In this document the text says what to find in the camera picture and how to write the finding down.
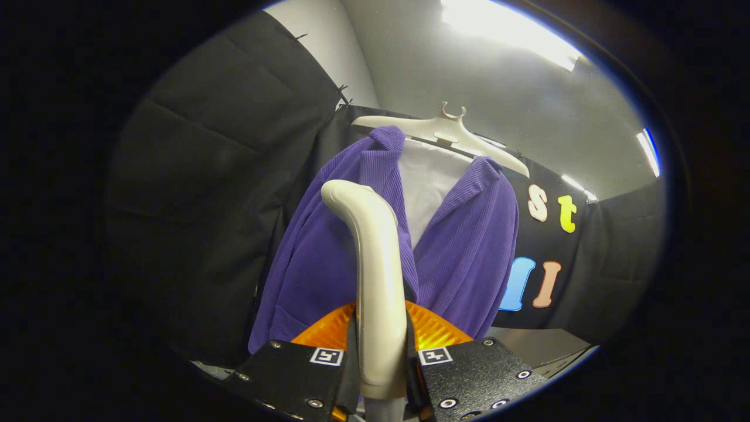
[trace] black fabric backdrop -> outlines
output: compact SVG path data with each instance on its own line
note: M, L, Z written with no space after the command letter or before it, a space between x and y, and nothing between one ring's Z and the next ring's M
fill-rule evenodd
M258 13L173 66L126 124L106 196L109 259L186 356L221 366L247 356L257 280L339 95Z
M258 13L170 69L125 126L106 199L109 257L123 290L155 313L185 357L218 366L247 357L263 280L299 200L328 160L367 134L351 121L412 117L355 105L334 112L339 97L315 58ZM661 191L587 205L560 175L511 153L530 173L504 172L520 211L516 257L536 267L521 309L500 311L493 325L558 327L598 343L622 323L656 262L658 245L647 239L658 239L648 234L662 222L653 208ZM545 222L529 213L530 184L547 194ZM577 207L573 233L560 226L564 195ZM642 247L627 249L638 233ZM536 308L545 261L562 269L552 303Z

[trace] letter s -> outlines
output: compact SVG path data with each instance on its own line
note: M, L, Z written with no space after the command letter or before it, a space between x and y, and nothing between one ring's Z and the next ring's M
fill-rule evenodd
M547 220L547 192L537 185L529 186L529 214L540 222Z

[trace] jacket lapel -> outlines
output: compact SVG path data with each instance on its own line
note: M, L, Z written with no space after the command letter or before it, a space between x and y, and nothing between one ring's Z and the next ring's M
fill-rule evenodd
M384 197L391 203L393 196L393 182L398 179L401 186L401 178L398 173L398 158L401 151L368 150L361 152L359 167L359 184L370 186L378 195Z
M445 199L438 207L424 232L427 233L435 224L439 223L454 209L475 197L492 183L500 179L499 164L488 157L477 157L472 161L466 173L448 191Z

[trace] black metal plate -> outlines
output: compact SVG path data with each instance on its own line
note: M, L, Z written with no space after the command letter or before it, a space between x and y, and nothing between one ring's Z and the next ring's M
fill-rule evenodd
M349 326L346 333L346 349L357 350L357 321L356 321L356 310L352 313L352 317L349 319ZM359 356L356 353L346 353L343 356L342 364L343 374L341 375L341 383L338 388L338 395L336 397L336 405L347 414L355 414L357 412L357 403L359 402Z
M266 343L227 378L227 387L287 416L295 414L304 420L329 422L347 361L346 352L340 352L340 365L332 366L310 362L317 348L288 342L277 342L280 347L274 348L271 343ZM322 407L308 405L310 399L319 400Z
M436 422L461 420L474 412L488 413L540 388L548 381L493 338L446 349L449 357L438 358L441 354L436 351L432 359L425 358L427 363L444 363L425 365L420 362L421 375ZM444 400L448 402L441 407Z

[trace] white hanger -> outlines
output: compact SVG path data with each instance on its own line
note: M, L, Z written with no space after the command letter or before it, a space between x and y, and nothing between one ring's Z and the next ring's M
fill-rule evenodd
M461 115L446 113L447 101L440 103L440 115L432 119L400 119L387 116L362 116L352 122L352 126L378 128L396 126L407 136L422 142L443 146L451 151L481 155L492 158L497 164L529 177L529 168L513 155L479 139L464 127L463 117L467 113L461 107Z

